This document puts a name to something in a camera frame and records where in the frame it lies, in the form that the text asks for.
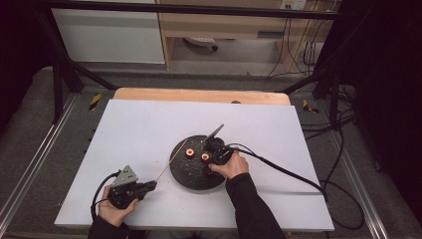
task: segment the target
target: wooden surface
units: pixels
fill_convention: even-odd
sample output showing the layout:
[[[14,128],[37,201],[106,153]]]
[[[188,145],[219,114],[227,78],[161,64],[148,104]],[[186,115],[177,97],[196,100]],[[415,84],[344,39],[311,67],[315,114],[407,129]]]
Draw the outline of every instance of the wooden surface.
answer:
[[[281,105],[289,106],[290,100],[286,94],[261,92],[232,91],[199,91],[199,90],[169,90],[121,88],[114,94],[115,100],[171,101],[171,102],[205,102],[243,104]]]

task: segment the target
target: thin metal wire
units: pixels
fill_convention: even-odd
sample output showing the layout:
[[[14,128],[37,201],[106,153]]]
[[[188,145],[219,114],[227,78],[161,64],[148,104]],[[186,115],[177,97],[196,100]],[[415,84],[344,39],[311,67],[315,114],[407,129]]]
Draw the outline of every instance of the thin metal wire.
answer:
[[[167,169],[167,167],[170,165],[170,163],[176,157],[177,153],[179,153],[180,149],[182,149],[182,147],[184,146],[184,144],[186,143],[186,141],[187,141],[187,138],[184,140],[184,142],[179,147],[179,149],[177,149],[176,153],[174,153],[173,157],[171,157],[170,161],[167,163],[167,165],[165,166],[164,170],[162,170],[162,172],[159,174],[158,178],[155,181],[158,181],[158,179],[161,177],[161,175],[165,172],[165,170]]]

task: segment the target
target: hand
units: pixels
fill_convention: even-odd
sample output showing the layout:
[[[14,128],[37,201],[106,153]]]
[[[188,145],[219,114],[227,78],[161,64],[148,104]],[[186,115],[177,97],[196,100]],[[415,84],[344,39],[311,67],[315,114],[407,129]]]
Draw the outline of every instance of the hand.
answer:
[[[105,187],[103,193],[103,200],[106,199],[109,193],[110,186]],[[99,203],[99,216],[109,224],[119,227],[123,223],[124,218],[136,208],[137,199],[134,199],[126,209],[115,208],[108,200]]]
[[[249,172],[249,165],[245,157],[239,155],[239,151],[233,151],[230,160],[224,165],[208,164],[208,167],[220,173],[227,179],[231,179],[241,173]]]

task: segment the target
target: black stand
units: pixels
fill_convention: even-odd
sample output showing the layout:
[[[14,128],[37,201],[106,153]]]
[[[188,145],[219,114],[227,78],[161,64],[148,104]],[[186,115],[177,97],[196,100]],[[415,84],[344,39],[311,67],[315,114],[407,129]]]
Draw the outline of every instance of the black stand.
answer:
[[[77,72],[85,75],[86,77],[109,90],[117,90],[118,87],[80,66],[69,57],[63,41],[59,39],[55,30],[52,28],[52,25],[46,16],[46,11],[47,9],[38,7],[33,10],[33,13],[40,26],[44,30],[44,33],[52,47],[52,58],[56,63],[53,65],[55,92],[55,116],[53,123],[56,123],[63,113],[62,80],[66,82],[69,90],[74,93],[79,93],[84,88],[84,85],[81,82]]]
[[[362,12],[358,13],[360,17],[356,19],[357,21],[344,21],[342,19],[333,22],[322,48],[321,56],[316,63],[314,73],[300,82],[277,92],[288,95],[309,83],[317,82],[313,95],[316,99],[322,99],[330,90],[329,121],[334,129],[338,129],[339,127],[336,116],[340,73],[346,64],[348,64],[348,56],[350,53],[358,50],[357,48],[364,36],[364,33],[360,31],[360,26],[364,23],[366,16],[375,5],[376,0],[360,2],[361,6],[366,7],[361,8]],[[356,3],[343,1],[338,11],[350,12],[355,9],[353,5],[355,6]]]

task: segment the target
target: person's arm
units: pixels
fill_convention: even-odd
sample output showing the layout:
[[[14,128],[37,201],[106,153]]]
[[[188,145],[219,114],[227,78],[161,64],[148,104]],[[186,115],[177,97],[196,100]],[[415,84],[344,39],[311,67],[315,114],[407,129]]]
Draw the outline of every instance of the person's arm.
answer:
[[[124,218],[134,211],[137,199],[124,209],[117,209],[106,199],[109,186],[105,187],[103,201],[99,203],[99,216],[94,220],[88,235],[89,239],[124,239],[129,235],[129,228],[123,223]]]
[[[258,195],[245,157],[235,151],[225,165],[209,165],[227,178],[226,189],[236,210],[241,239],[286,238],[271,209]]]

